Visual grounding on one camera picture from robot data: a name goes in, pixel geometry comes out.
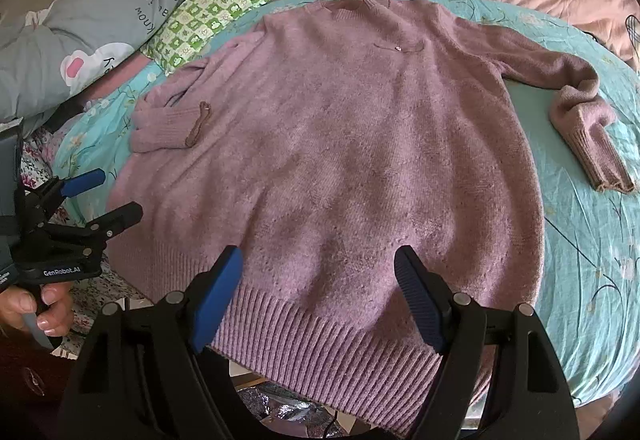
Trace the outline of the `person's left hand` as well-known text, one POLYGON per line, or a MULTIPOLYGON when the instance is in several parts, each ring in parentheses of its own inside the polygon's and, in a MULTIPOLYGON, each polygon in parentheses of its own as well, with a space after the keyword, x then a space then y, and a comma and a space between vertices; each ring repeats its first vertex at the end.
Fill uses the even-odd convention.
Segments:
POLYGON ((27 325, 23 319, 29 313, 37 316, 37 327, 50 337, 65 336, 73 325, 73 297, 70 293, 72 282, 43 285, 40 298, 48 309, 39 310, 36 298, 32 293, 11 286, 1 293, 1 323, 15 330, 26 332, 27 325))

